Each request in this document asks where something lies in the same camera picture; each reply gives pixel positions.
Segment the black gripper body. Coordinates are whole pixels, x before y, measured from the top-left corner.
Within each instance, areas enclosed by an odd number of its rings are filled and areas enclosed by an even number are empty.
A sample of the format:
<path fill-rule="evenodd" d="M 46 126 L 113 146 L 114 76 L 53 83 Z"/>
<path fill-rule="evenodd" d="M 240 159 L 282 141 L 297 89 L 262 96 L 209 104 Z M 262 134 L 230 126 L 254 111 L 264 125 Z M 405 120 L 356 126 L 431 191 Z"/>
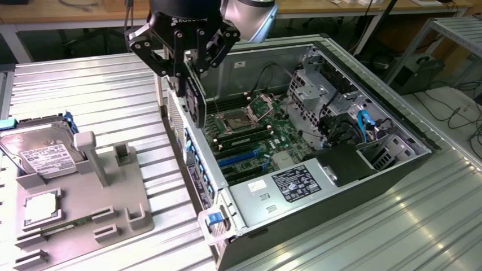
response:
<path fill-rule="evenodd" d="M 208 45 L 222 26 L 221 1 L 151 1 L 151 34 L 171 50 Z"/>

